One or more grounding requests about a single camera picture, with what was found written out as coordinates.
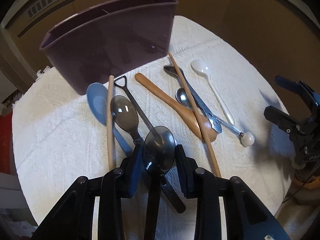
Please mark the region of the white textured table cloth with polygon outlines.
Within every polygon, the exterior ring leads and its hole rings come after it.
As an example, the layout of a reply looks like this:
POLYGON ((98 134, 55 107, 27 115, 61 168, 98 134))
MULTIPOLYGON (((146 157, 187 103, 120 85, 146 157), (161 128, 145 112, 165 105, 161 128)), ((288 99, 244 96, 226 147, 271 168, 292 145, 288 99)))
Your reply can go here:
MULTIPOLYGON (((224 178, 239 176, 271 213, 276 213, 291 184, 293 147, 288 136, 264 118, 264 109, 285 106, 271 85, 237 50, 199 24, 176 16, 170 52, 187 80, 218 116, 223 111, 206 79, 191 68, 201 59, 213 69, 213 84, 235 119, 236 127, 250 131, 255 143, 244 147, 228 129, 212 147, 224 178)), ((210 170, 204 143, 180 116, 135 80, 142 73, 169 96, 178 81, 163 67, 168 57, 126 74, 127 86, 154 126, 171 130, 187 156, 210 170)), ((106 128, 56 68, 45 70, 18 100, 12 116, 13 152, 22 192, 36 221, 48 212, 79 176, 96 178, 108 172, 106 128)))

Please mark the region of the metal spoon with white knob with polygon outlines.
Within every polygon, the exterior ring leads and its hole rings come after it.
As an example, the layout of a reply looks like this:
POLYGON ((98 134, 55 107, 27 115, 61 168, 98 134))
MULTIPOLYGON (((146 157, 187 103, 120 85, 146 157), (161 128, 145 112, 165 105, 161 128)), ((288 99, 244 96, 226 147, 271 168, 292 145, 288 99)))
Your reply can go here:
MULTIPOLYGON (((192 109, 191 103, 187 97, 187 94, 185 92, 185 90, 183 88, 179 88, 176 92, 176 99, 179 103, 181 103, 182 105, 184 105, 185 107, 192 109)), ((218 116, 214 117, 218 120, 218 122, 220 124, 223 124, 225 127, 227 127, 228 129, 230 129, 231 131, 233 131, 235 134, 237 134, 240 138, 241 143, 245 146, 245 147, 249 147, 252 146, 255 142, 255 137, 251 132, 241 132, 240 130, 238 130, 236 127, 234 127, 233 125, 225 122, 225 120, 221 119, 218 116)))

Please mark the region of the wooden spoon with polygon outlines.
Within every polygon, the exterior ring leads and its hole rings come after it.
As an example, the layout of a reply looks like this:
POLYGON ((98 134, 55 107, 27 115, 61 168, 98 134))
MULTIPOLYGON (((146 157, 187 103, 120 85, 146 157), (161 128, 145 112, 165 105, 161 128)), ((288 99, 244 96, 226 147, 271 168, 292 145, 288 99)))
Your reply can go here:
POLYGON ((153 82, 151 82, 145 75, 142 73, 135 74, 135 80, 138 81, 142 86, 144 86, 148 91, 154 94, 157 98, 164 101, 172 109, 174 109, 178 115, 182 118, 188 128, 202 141, 202 133, 199 127, 199 123, 194 112, 191 109, 183 106, 182 104, 175 101, 172 97, 168 96, 163 90, 157 87, 153 82))

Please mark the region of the large dark metal spoon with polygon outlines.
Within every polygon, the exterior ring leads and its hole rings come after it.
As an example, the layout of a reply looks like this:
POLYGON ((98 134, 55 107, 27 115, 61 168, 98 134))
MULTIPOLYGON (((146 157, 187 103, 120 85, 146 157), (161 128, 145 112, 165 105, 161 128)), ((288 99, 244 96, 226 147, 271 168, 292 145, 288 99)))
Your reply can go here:
POLYGON ((177 213, 183 213, 186 207, 165 177, 174 164, 175 148, 172 132, 165 126, 156 126, 144 140, 143 164, 154 184, 158 184, 177 213))

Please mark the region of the wooden chopstick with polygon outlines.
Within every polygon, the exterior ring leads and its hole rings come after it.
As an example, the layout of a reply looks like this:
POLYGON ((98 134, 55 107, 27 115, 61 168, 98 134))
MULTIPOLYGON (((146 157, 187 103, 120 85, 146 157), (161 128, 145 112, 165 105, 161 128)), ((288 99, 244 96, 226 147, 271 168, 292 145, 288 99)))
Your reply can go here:
POLYGON ((112 112, 111 112, 113 86, 114 86, 114 76, 110 75, 108 80, 108 93, 107 93, 107 105, 106 105, 107 155, 108 155, 109 170, 116 168, 116 158, 114 153, 113 118, 112 118, 112 112))
POLYGON ((170 57, 170 60, 172 62, 172 64, 174 65, 174 68, 178 74, 178 77, 180 78, 181 82, 182 82, 182 85, 183 85, 183 88, 188 96, 188 99, 190 101, 190 104, 193 108, 193 112, 195 114, 195 117, 196 117, 196 120, 199 124, 199 127, 200 127, 200 131, 202 133, 202 137, 204 138, 204 142, 206 143, 206 146, 208 148, 208 152, 210 153, 210 156, 212 158, 212 162, 213 162, 213 167, 214 167, 214 174, 216 177, 219 177, 221 178, 221 172, 220 172, 220 169, 219 169, 219 165, 218 165, 218 162, 217 162, 217 159, 216 159, 216 156, 215 156, 215 153, 214 153, 214 150, 212 148, 212 143, 210 141, 210 138, 209 138, 209 134, 207 132, 207 128, 203 122, 203 119, 204 117, 199 113, 199 110, 198 108, 196 107, 196 103, 195 103, 195 100, 193 98, 193 95, 191 94, 190 92, 190 89, 187 85, 187 82, 185 80, 185 78, 183 77, 181 71, 180 71, 180 68, 178 67, 175 59, 173 58, 172 54, 170 52, 168 52, 168 56, 170 57))

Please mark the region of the small shovel-shaped metal spoon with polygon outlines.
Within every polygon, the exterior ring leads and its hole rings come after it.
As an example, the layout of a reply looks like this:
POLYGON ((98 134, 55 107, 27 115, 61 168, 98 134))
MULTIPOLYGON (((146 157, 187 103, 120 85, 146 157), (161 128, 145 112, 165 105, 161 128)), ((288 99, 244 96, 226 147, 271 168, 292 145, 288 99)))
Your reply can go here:
POLYGON ((144 112, 142 111, 142 109, 140 108, 139 104, 137 103, 137 101, 135 100, 135 98, 133 97, 133 95, 131 94, 131 92, 129 91, 129 89, 127 88, 127 77, 125 75, 118 77, 114 80, 114 85, 118 88, 121 88, 125 94, 127 95, 127 97, 129 98, 129 100, 131 101, 131 103, 133 104, 133 106, 135 107, 137 113, 139 114, 139 116, 141 117, 141 119, 143 120, 144 124, 147 126, 147 128, 149 130, 153 129, 153 125, 150 122, 150 120, 148 119, 148 117, 144 114, 144 112), (121 86, 119 85, 117 82, 124 79, 124 85, 121 86))

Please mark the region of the small patterned metal spoon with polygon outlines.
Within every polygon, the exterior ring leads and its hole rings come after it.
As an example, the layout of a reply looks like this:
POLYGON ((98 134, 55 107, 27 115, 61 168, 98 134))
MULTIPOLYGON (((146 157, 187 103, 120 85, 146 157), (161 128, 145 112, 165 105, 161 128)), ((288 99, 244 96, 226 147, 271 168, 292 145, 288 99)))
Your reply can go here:
MULTIPOLYGON (((182 85, 182 82, 180 80, 180 78, 178 77, 178 74, 176 73, 176 70, 173 66, 164 66, 163 67, 164 71, 175 77, 176 79, 178 79, 178 82, 182 85)), ((190 83, 187 81, 183 70, 180 68, 180 71, 183 75, 183 77, 185 78, 187 85, 190 89, 191 94, 193 95, 193 98, 196 102, 197 107, 199 107, 199 109, 202 111, 202 113, 204 114, 204 116, 209 120, 212 129, 214 131, 216 131, 217 133, 222 133, 222 127, 221 124, 218 122, 218 120, 214 117, 214 114, 210 111, 210 109, 207 107, 207 105, 203 102, 203 100, 199 97, 199 95, 195 92, 195 90, 193 89, 193 87, 191 87, 190 83)))

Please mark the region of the blue plastic spoon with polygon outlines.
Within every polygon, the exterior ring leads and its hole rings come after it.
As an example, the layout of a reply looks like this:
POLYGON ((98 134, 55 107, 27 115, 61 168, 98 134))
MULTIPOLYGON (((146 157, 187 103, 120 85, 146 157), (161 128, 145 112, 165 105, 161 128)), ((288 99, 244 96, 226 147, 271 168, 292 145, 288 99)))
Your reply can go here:
MULTIPOLYGON (((104 126, 107 122, 107 88, 98 82, 92 83, 87 87, 87 102, 94 117, 104 126)), ((113 128, 113 135, 119 143, 121 149, 127 157, 131 156, 132 150, 118 130, 113 128)))

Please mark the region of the white plastic spoon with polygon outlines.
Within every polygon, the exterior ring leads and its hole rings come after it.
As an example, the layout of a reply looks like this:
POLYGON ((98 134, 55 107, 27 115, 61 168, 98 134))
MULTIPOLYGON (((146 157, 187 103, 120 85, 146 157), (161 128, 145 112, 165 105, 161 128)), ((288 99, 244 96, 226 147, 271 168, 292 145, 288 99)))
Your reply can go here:
POLYGON ((199 60, 199 59, 193 60, 191 62, 191 68, 193 69, 194 72, 196 72, 197 74, 199 74, 201 76, 204 76, 207 79, 208 84, 209 84, 210 88, 212 89, 213 93, 215 94, 228 123, 231 125, 235 125, 235 120, 234 120, 234 117, 233 117, 231 111, 229 110, 228 106, 226 105, 222 96, 220 95, 219 91, 217 90, 217 88, 214 85, 213 69, 206 62, 204 62, 203 60, 199 60))

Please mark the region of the dark purple utensil holder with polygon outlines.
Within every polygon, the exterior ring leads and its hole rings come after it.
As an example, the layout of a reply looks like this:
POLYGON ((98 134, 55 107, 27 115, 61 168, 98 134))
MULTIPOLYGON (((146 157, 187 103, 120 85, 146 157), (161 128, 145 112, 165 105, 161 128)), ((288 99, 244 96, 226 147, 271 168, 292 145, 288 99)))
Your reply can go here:
POLYGON ((111 0, 83 10, 46 33, 40 51, 69 85, 86 94, 167 55, 177 0, 111 0))

